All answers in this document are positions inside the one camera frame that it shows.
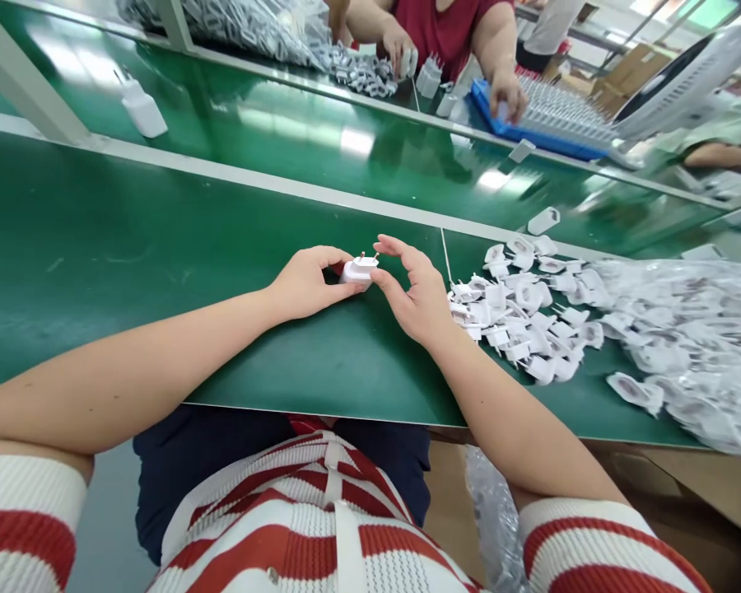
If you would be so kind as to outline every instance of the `red and white striped sweater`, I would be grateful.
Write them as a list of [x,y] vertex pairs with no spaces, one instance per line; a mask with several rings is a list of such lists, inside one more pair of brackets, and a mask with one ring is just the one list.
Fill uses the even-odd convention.
[[[86,485],[0,455],[0,591],[63,591]],[[520,517],[533,593],[710,589],[616,502],[551,499]],[[237,461],[181,502],[149,591],[480,591],[419,530],[389,478],[331,432]]]

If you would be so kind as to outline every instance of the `blue plastic crate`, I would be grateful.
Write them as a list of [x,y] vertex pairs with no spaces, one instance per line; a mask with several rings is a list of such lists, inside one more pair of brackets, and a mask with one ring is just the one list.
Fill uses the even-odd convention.
[[598,148],[572,142],[565,138],[558,138],[551,134],[534,132],[527,128],[506,124],[501,119],[492,117],[492,112],[488,108],[488,98],[486,97],[487,87],[488,83],[486,81],[480,78],[476,79],[472,83],[472,98],[475,101],[475,105],[478,106],[478,109],[483,114],[483,118],[486,120],[489,128],[492,129],[492,132],[494,132],[495,135],[514,142],[529,140],[538,148],[550,152],[556,152],[557,154],[565,156],[571,156],[579,161],[594,161],[607,156],[608,151],[602,151]]

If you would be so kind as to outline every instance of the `clear plastic bag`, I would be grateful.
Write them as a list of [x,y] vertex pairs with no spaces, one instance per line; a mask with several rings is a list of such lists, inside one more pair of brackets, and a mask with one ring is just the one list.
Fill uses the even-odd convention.
[[[654,259],[592,267],[612,298],[605,310],[629,314],[638,341],[684,357],[680,368],[645,379],[664,390],[667,413],[708,446],[741,455],[741,264]],[[642,368],[638,346],[624,346]]]
[[[121,18],[143,29],[161,28],[156,0],[116,0]],[[325,70],[316,56],[331,46],[329,8],[323,0],[183,0],[197,42],[217,41],[288,62]]]
[[475,507],[487,588],[494,593],[529,593],[519,513],[508,483],[476,446],[467,445],[467,487]]

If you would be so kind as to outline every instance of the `lap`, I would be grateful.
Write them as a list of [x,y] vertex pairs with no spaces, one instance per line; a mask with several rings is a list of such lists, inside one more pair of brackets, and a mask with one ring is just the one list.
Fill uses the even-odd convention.
[[[431,496],[428,431],[412,424],[339,419],[333,431],[390,478],[415,522],[422,526]],[[296,434],[281,413],[184,404],[134,437],[141,460],[137,537],[159,564],[162,537],[175,509],[193,488],[218,470]]]

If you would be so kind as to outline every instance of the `green conveyor belt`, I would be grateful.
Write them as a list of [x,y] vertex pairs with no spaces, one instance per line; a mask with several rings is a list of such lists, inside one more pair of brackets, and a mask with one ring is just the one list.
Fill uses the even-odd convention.
[[[0,382],[93,339],[261,288],[302,247],[356,253],[379,232],[445,273],[439,229],[0,133]],[[490,245],[453,232],[446,244],[455,278],[478,270]],[[405,282],[399,262],[384,266]],[[609,390],[603,377],[615,370],[631,371],[616,347],[589,352],[572,382],[532,391],[580,437],[697,446]],[[374,287],[264,335],[191,401],[464,424]]]
[[[554,206],[553,239],[626,256],[719,216],[540,156],[515,166],[504,147],[8,2],[0,22],[85,125],[112,138],[509,230]],[[115,68],[155,97],[166,135],[133,127]],[[12,112],[1,99],[0,110]]]

